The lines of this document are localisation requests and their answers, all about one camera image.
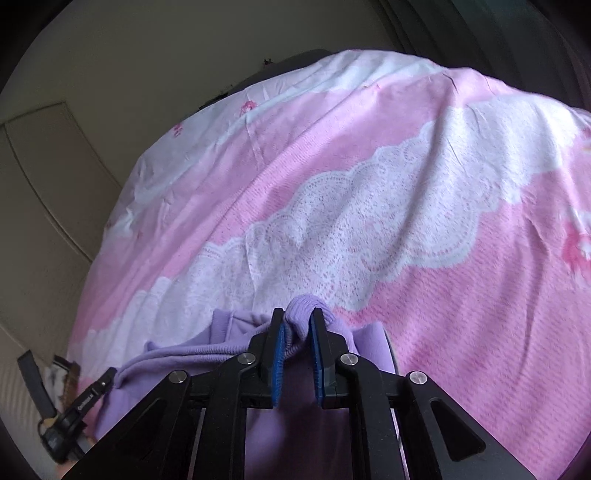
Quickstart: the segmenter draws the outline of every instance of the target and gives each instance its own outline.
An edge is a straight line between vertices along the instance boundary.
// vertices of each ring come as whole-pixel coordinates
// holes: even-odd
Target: silver bolt head
[[[340,356],[340,361],[345,365],[355,365],[357,362],[359,362],[359,357],[354,353],[344,353]]]
[[[415,371],[412,372],[409,376],[410,381],[412,383],[416,383],[417,385],[423,385],[425,383],[427,383],[428,377],[426,376],[426,374],[424,374],[423,372],[420,371]]]
[[[238,355],[238,363],[242,365],[252,365],[256,361],[256,356],[250,352],[244,352]]]
[[[187,379],[187,372],[184,370],[175,370],[168,374],[168,379],[172,383],[183,383]]]

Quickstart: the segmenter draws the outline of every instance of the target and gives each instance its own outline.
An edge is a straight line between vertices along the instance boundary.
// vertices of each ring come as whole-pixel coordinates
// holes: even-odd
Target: pink and white bedding
[[[301,293],[557,479],[591,431],[591,115],[393,52],[251,86],[139,159],[69,355],[84,387]]]

